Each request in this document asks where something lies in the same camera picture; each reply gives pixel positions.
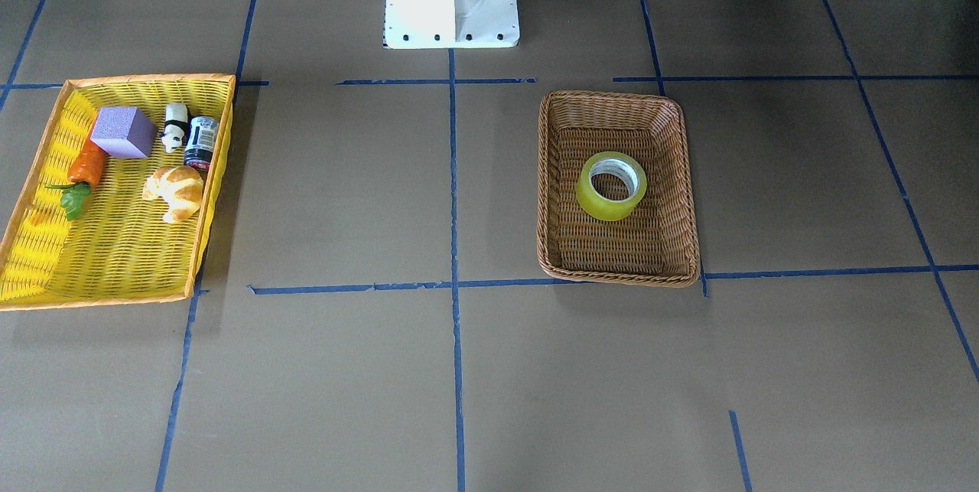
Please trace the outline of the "small black can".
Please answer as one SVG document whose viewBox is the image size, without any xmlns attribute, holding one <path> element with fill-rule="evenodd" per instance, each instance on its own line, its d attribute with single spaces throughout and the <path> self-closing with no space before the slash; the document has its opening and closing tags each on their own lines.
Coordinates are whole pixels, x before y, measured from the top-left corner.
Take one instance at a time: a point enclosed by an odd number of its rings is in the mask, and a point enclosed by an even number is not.
<svg viewBox="0 0 979 492">
<path fill-rule="evenodd" d="M 195 116 L 183 151 L 183 164 L 200 171 L 209 171 L 214 151 L 218 122 L 210 116 Z"/>
</svg>

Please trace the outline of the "yellow tape roll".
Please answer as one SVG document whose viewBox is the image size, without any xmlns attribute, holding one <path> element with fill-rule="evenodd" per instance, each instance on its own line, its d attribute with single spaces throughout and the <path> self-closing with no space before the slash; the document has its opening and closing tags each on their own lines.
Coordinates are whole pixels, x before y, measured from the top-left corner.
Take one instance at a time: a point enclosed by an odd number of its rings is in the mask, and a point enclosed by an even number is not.
<svg viewBox="0 0 979 492">
<path fill-rule="evenodd" d="M 613 199 L 595 184 L 598 176 L 615 178 L 623 186 L 623 196 Z M 634 212 L 646 196 L 648 178 L 639 161 L 622 152 L 604 151 L 592 155 L 581 168 L 574 195 L 586 214 L 601 221 L 619 221 Z"/>
</svg>

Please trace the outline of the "purple foam cube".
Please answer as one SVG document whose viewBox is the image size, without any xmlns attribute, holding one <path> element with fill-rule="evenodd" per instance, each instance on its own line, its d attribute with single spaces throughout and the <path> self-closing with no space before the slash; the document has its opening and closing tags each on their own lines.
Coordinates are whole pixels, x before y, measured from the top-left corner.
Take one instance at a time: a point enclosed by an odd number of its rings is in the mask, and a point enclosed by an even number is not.
<svg viewBox="0 0 979 492">
<path fill-rule="evenodd" d="M 149 158 L 157 127 L 137 107 L 99 109 L 90 140 L 113 158 Z"/>
</svg>

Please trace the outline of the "brown wicker basket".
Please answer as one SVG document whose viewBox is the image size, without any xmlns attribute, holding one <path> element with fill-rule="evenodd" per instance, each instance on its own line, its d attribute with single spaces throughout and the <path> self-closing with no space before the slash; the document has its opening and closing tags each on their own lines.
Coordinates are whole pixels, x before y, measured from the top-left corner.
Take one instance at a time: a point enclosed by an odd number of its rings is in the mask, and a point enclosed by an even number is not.
<svg viewBox="0 0 979 492">
<path fill-rule="evenodd" d="M 646 196 L 626 219 L 601 221 L 576 199 L 585 161 L 622 152 L 646 170 Z M 700 248 L 690 178 L 688 129 L 663 96 L 557 90 L 538 113 L 536 255 L 548 275 L 573 282 L 686 287 L 699 279 Z M 613 199 L 615 178 L 595 184 Z"/>
</svg>

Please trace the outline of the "toy croissant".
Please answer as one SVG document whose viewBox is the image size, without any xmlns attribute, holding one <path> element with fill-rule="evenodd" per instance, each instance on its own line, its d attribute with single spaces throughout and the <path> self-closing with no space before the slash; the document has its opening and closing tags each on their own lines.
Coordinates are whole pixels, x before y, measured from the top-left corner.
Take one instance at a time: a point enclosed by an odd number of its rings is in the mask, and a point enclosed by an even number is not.
<svg viewBox="0 0 979 492">
<path fill-rule="evenodd" d="M 145 179 L 143 201 L 164 201 L 168 208 L 161 219 L 168 224 L 182 223 L 199 212 L 203 205 L 205 181 L 189 165 L 158 168 Z"/>
</svg>

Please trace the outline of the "orange toy carrot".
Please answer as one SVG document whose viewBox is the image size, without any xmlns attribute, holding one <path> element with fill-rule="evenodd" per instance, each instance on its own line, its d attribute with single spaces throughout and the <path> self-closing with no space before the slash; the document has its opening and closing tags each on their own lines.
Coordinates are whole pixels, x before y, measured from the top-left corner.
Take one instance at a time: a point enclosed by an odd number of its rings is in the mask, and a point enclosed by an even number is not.
<svg viewBox="0 0 979 492">
<path fill-rule="evenodd" d="M 67 183 L 46 183 L 46 190 L 60 192 L 59 207 L 67 221 L 83 217 L 89 199 L 102 180 L 108 154 L 93 140 L 94 129 L 85 138 L 80 153 L 69 166 Z"/>
</svg>

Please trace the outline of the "yellow plastic basket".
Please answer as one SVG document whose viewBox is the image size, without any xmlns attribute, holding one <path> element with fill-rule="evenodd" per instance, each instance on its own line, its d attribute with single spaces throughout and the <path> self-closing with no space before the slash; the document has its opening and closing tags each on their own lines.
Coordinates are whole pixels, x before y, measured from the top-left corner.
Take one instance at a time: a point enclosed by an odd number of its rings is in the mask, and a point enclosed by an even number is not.
<svg viewBox="0 0 979 492">
<path fill-rule="evenodd" d="M 180 301 L 194 293 L 216 202 L 223 187 L 233 126 L 232 74 L 149 74 L 64 82 L 47 120 L 2 239 L 3 310 L 75 308 Z M 149 158 L 110 158 L 83 215 L 67 220 L 58 184 L 105 107 L 137 107 L 156 126 L 168 103 L 218 119 L 216 153 L 203 172 L 202 207 L 189 220 L 165 223 L 162 201 L 145 201 L 145 179 L 180 165 L 156 145 Z"/>
</svg>

